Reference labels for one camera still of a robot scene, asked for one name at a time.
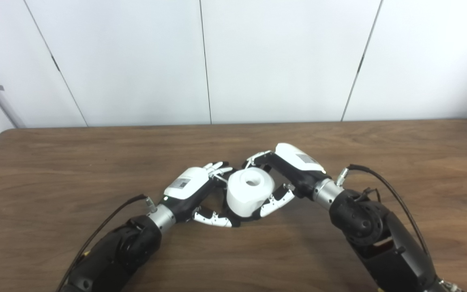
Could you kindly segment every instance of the panel seam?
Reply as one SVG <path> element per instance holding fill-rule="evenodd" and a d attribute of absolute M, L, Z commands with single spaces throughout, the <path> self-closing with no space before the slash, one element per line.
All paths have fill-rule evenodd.
<path fill-rule="evenodd" d="M 358 65 L 358 69 L 356 70 L 354 81 L 352 81 L 351 91 L 349 91 L 349 96 L 347 98 L 347 102 L 345 103 L 345 108 L 343 109 L 343 114 L 341 115 L 340 122 L 343 122 L 343 119 L 345 118 L 345 113 L 347 112 L 347 108 L 349 107 L 349 102 L 351 101 L 351 97 L 352 97 L 352 91 L 354 91 L 354 86 L 356 85 L 356 81 L 358 80 L 358 76 L 360 75 L 360 70 L 363 65 L 363 59 L 365 59 L 365 54 L 367 54 L 367 48 L 368 48 L 369 43 L 371 42 L 372 33 L 374 33 L 374 27 L 376 26 L 376 22 L 378 21 L 378 16 L 379 16 L 379 12 L 381 11 L 382 4 L 383 4 L 383 0 L 380 0 L 378 10 L 376 11 L 376 16 L 374 17 L 374 22 L 372 23 L 371 32 L 369 32 L 368 34 L 367 43 L 365 44 L 365 48 L 363 49 L 362 58 L 360 60 L 360 64 Z"/>
<path fill-rule="evenodd" d="M 80 113 L 80 116 L 82 117 L 82 120 L 84 121 L 84 124 L 86 125 L 86 127 L 89 127 L 88 125 L 88 122 L 86 121 L 86 118 L 84 117 L 84 114 L 82 113 L 82 111 L 80 110 L 80 107 L 77 103 L 77 100 L 75 99 L 75 97 L 73 96 L 73 92 L 71 91 L 71 88 L 70 86 L 68 85 L 68 83 L 66 82 L 66 78 L 64 77 L 61 69 L 59 68 L 59 65 L 57 64 L 57 62 L 55 61 L 55 57 L 54 57 L 54 54 L 52 54 L 51 50 L 50 50 L 50 46 L 48 46 L 48 43 L 46 42 L 46 39 L 44 38 L 44 35 L 43 35 L 43 32 L 41 31 L 41 29 L 39 28 L 39 26 L 37 25 L 37 22 L 35 21 L 35 17 L 34 15 L 32 14 L 32 11 L 30 10 L 30 7 L 28 7 L 28 3 L 26 2 L 26 0 L 23 0 L 24 2 L 24 5 L 26 5 L 26 9 L 28 9 L 28 13 L 30 14 L 30 16 L 32 17 L 32 20 L 34 21 L 34 24 L 35 24 L 35 27 L 37 28 L 37 31 L 39 31 L 39 35 L 41 36 L 41 38 L 43 39 L 43 42 L 46 46 L 46 49 L 48 50 L 48 52 L 50 53 L 50 56 L 52 58 L 52 60 L 54 61 L 54 64 L 55 66 L 57 67 L 57 70 L 59 70 L 59 73 L 61 74 L 61 77 L 62 77 L 62 80 L 64 81 L 64 84 L 66 85 L 66 88 L 68 89 L 68 92 L 70 93 L 72 99 L 73 99 L 73 102 L 75 103 L 75 106 L 77 107 L 78 109 L 78 112 Z"/>
<path fill-rule="evenodd" d="M 201 8 L 201 0 L 199 0 L 199 14 L 201 17 L 201 36 L 203 39 L 204 72 L 206 77 L 206 95 L 208 97 L 208 113 L 210 115 L 210 124 L 212 124 L 212 107 L 210 106 L 210 87 L 208 85 L 208 67 L 206 66 L 206 48 L 204 44 L 203 9 Z"/>

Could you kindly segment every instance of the wood grain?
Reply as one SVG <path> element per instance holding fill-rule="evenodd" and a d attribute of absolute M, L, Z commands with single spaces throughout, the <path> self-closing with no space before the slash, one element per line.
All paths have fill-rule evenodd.
<path fill-rule="evenodd" d="M 0 291 L 52 291 L 87 236 L 127 198 L 155 200 L 190 166 L 289 142 L 332 175 L 380 172 L 415 216 L 441 277 L 467 290 L 467 120 L 14 129 L 0 135 Z M 381 187 L 365 174 L 346 187 Z M 384 190 L 384 203 L 405 216 Z M 126 208 L 110 228 L 145 211 Z M 295 199 L 239 229 L 167 233 L 126 291 L 375 291 L 325 210 Z"/>

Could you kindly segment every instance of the wire connector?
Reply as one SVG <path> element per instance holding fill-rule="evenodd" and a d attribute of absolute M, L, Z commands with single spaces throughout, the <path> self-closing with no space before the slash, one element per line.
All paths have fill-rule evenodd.
<path fill-rule="evenodd" d="M 338 179 L 336 180 L 336 185 L 338 187 L 341 187 L 341 185 L 343 185 L 343 182 L 345 181 L 345 178 L 347 177 L 348 173 L 349 173 L 349 169 L 348 168 L 343 168 L 340 175 L 338 176 Z"/>
<path fill-rule="evenodd" d="M 147 204 L 147 209 L 149 213 L 154 213 L 158 210 L 158 208 L 156 207 L 156 205 L 154 204 L 154 202 L 152 201 L 150 197 L 147 197 L 145 199 L 145 204 Z"/>
<path fill-rule="evenodd" d="M 284 183 L 284 187 L 292 192 L 295 190 L 295 186 L 290 183 Z"/>
<path fill-rule="evenodd" d="M 441 284 L 441 286 L 443 286 L 446 290 L 448 290 L 448 292 L 465 292 L 464 290 L 459 288 L 459 286 L 457 286 L 456 284 L 450 283 L 448 281 L 441 280 L 439 281 L 439 284 Z"/>

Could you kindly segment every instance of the white cylindrical object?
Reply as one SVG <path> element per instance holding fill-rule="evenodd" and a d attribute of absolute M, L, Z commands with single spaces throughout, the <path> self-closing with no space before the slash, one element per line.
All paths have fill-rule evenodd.
<path fill-rule="evenodd" d="M 264 170 L 254 167 L 239 170 L 228 179 L 226 202 L 235 214 L 250 217 L 271 196 L 274 188 L 275 182 Z"/>

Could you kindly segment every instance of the label sticker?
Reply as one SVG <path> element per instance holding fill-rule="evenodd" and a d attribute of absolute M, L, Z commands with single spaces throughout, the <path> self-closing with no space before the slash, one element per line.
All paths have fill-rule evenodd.
<path fill-rule="evenodd" d="M 315 164 L 318 164 L 318 162 L 314 159 L 312 159 L 309 155 L 302 155 L 302 154 L 298 154 L 297 155 L 300 159 L 302 159 L 302 161 L 304 163 L 315 163 Z"/>
<path fill-rule="evenodd" d="M 169 185 L 169 187 L 173 187 L 175 189 L 183 189 L 190 181 L 189 178 L 177 178 L 173 183 Z"/>

